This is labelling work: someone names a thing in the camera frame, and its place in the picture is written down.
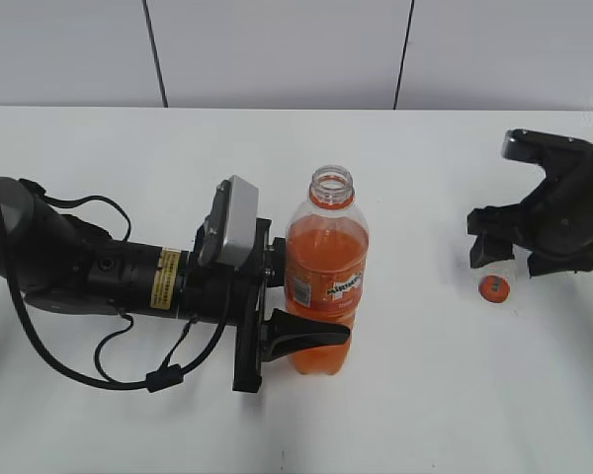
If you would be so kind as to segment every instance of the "white wall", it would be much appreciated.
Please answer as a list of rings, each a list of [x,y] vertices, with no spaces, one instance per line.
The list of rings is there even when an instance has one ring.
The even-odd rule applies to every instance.
[[[400,109],[593,110],[593,0],[417,0]]]
[[[161,105],[140,0],[0,0],[0,105]]]
[[[410,0],[152,0],[170,107],[392,109]]]
[[[411,0],[147,0],[172,107],[383,109]],[[141,0],[0,0],[0,105],[161,107]],[[593,0],[416,0],[400,109],[593,110]]]

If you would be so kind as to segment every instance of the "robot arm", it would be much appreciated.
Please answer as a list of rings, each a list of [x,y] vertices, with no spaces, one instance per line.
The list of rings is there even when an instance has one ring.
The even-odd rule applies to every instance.
[[[38,184],[0,178],[0,276],[10,287],[23,328],[40,356],[65,376],[110,390],[157,391],[181,383],[211,353],[224,326],[237,327],[233,390],[257,392],[261,363],[295,351],[344,344],[349,329],[305,320],[279,309],[264,320],[267,287],[283,286],[286,243],[269,245],[271,221],[257,217],[258,190],[239,177],[223,181],[192,251],[114,240],[104,229],[50,206],[70,208]],[[145,314],[216,324],[191,363],[168,358],[145,380],[118,382],[78,373],[43,346],[24,300],[61,314]]]
[[[593,144],[525,129],[506,134],[503,157],[537,164],[546,178],[520,203],[475,209],[470,266],[514,259],[512,246],[532,254],[532,277],[593,271]]]

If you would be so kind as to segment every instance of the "bottle neck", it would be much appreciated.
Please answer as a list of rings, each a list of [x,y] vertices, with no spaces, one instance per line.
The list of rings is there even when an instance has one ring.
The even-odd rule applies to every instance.
[[[354,180],[341,166],[323,166],[314,172],[309,200],[322,209],[344,209],[354,201]]]

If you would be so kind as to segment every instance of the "orange bottle cap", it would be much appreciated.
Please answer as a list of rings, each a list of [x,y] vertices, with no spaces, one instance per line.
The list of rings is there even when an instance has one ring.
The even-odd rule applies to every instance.
[[[490,303],[502,303],[510,294],[510,285],[505,278],[490,275],[481,280],[478,292]]]

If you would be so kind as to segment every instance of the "orange soda bottle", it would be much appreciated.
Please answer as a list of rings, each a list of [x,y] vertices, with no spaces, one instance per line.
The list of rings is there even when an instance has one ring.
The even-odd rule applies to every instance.
[[[307,200],[288,226],[286,305],[290,313],[354,326],[363,292],[369,231],[354,203],[351,174],[324,166],[312,175]],[[351,338],[342,346],[308,349],[291,356],[300,373],[340,370]]]

